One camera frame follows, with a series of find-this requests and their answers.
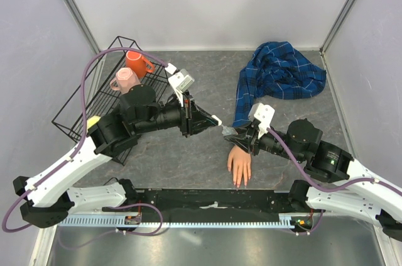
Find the white nail polish cap brush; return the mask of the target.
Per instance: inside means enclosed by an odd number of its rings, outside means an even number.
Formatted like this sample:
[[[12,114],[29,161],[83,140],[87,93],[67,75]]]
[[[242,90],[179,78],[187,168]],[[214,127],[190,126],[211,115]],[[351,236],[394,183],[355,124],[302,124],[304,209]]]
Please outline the white nail polish cap brush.
[[[211,117],[217,122],[218,126],[222,125],[222,120],[219,119],[216,115],[212,115]]]

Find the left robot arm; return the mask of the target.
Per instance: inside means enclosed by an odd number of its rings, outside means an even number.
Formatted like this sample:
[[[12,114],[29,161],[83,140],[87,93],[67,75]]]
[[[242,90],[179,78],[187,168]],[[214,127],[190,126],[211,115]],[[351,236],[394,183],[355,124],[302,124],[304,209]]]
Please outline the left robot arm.
[[[134,147],[141,135],[157,130],[179,128],[189,137],[220,126],[221,120],[195,104],[185,92],[166,104],[156,100],[152,87],[136,85],[119,97],[119,104],[88,128],[79,144],[42,173],[13,181],[15,193],[22,196],[22,219],[38,228],[62,222],[68,215],[96,209],[132,211],[139,196],[131,181],[99,187],[73,185],[98,166]]]

